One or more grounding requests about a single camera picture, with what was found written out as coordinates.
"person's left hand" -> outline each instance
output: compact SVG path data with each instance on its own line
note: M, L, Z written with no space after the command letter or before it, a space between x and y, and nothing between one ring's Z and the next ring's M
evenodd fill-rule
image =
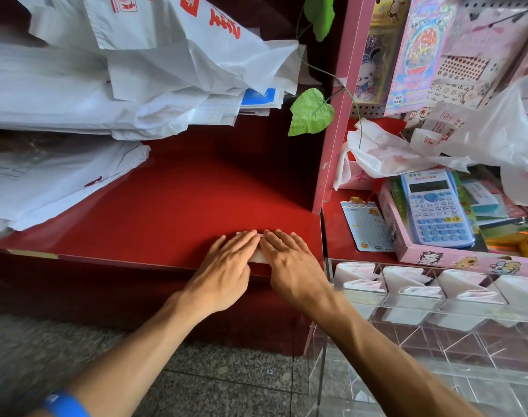
M182 297L206 316L231 307L248 286L248 260L260 237L256 230L237 234L227 243L221 236L182 291Z

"forearm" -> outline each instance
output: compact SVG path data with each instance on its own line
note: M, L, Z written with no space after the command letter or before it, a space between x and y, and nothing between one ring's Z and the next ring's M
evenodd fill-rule
M185 336L203 318L188 302L170 301L118 347L79 374L66 391L91 417L129 417ZM30 417L41 417L37 412Z
M481 416L431 372L363 319L341 292L310 313L363 379L388 416Z

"artificial leaf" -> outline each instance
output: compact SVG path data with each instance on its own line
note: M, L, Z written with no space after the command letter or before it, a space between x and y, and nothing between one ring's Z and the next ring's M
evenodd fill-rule
M290 110L293 117L288 136L321 132L335 117L334 108L324 101L322 92L316 88L301 93Z
M322 42L334 21L334 0L305 0L303 9L307 20L312 23L316 41Z

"calculator button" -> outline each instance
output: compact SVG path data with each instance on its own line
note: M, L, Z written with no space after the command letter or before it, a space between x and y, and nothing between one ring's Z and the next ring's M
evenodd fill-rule
M424 198L429 202L435 202L438 200L438 195L436 193L427 193Z

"blue scientific calculator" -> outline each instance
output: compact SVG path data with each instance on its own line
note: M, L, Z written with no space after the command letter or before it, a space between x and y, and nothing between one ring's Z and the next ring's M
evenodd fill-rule
M469 219L448 168L403 174L401 182L411 226L420 244L448 248L474 245Z

